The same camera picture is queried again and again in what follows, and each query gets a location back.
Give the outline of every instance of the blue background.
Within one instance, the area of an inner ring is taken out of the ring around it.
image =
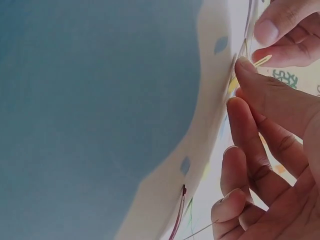
[[[1,239],[115,236],[193,118],[201,4],[0,0]]]

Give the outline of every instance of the fingernail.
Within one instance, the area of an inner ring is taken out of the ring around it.
[[[222,199],[222,203],[225,201],[225,200],[227,200],[229,197],[230,197],[230,195],[234,192],[234,191],[237,191],[238,190],[238,188],[236,188],[236,189],[233,189],[231,192],[229,192],[227,195],[225,195],[225,197]]]
[[[229,192],[229,193],[222,199],[221,202],[223,203],[225,200],[227,200],[227,199],[230,197],[231,193],[232,193],[232,191]]]
[[[233,149],[233,148],[237,148],[237,146],[230,146],[230,147],[228,147],[228,148],[224,151],[223,157],[225,157],[225,155],[226,155],[226,153],[227,153],[228,150]]]
[[[240,62],[241,67],[246,71],[254,74],[258,72],[255,66],[246,57],[241,56],[238,61]]]
[[[278,35],[278,28],[268,19],[255,26],[254,37],[264,47],[269,47],[274,44]]]

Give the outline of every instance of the red thread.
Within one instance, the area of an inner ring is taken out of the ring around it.
[[[186,189],[186,185],[184,184],[183,187],[182,187],[182,196],[181,196],[178,216],[177,216],[177,218],[175,220],[175,224],[174,224],[172,233],[171,233],[171,235],[169,237],[169,240],[174,240],[174,238],[175,238],[175,236],[176,236],[176,234],[178,232],[178,229],[179,229],[179,226],[180,226],[180,223],[181,223],[181,220],[182,220],[182,215],[184,213],[186,193],[187,193],[187,189]]]

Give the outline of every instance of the skin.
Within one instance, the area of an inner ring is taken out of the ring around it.
[[[235,147],[223,156],[225,197],[212,207],[214,239],[320,239],[320,98],[258,74],[245,58],[235,72],[240,89],[227,103]],[[259,133],[296,178],[294,186],[273,172]],[[249,189],[267,211],[254,204]]]
[[[264,48],[252,58],[272,55],[265,67],[305,67],[320,58],[320,0],[271,0],[255,24]]]

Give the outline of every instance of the thread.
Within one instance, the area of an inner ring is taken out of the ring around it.
[[[169,240],[174,240],[174,238],[175,238],[175,236],[176,236],[176,234],[178,232],[178,229],[180,227],[180,223],[181,223],[181,220],[182,220],[182,215],[184,213],[186,193],[187,193],[186,185],[183,185],[183,187],[182,187],[182,195],[181,195],[181,200],[180,200],[180,206],[179,206],[179,211],[178,211],[178,216],[176,217],[175,224],[174,224],[172,233],[171,233],[171,235],[169,237]]]
[[[188,240],[188,239],[190,239],[190,238],[194,237],[195,235],[197,235],[197,234],[201,233],[202,231],[206,230],[207,228],[209,228],[209,227],[210,227],[210,226],[212,226],[212,225],[213,225],[213,223],[210,223],[208,226],[206,226],[206,227],[204,227],[204,228],[200,229],[199,231],[197,231],[197,232],[195,232],[194,234],[192,234],[192,235],[190,235],[190,236],[188,236],[188,237],[184,238],[183,240]]]

